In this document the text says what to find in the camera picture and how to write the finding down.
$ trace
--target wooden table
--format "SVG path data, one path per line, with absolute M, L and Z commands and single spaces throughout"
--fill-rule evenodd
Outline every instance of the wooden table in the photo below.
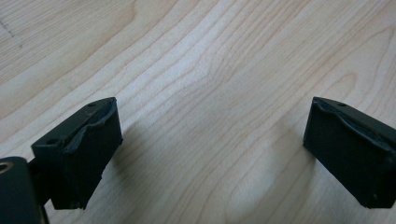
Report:
M 118 99 L 122 146 L 51 223 L 396 223 L 302 147 L 313 96 L 396 127 L 396 1 L 3 0 L 0 25 L 1 157 Z

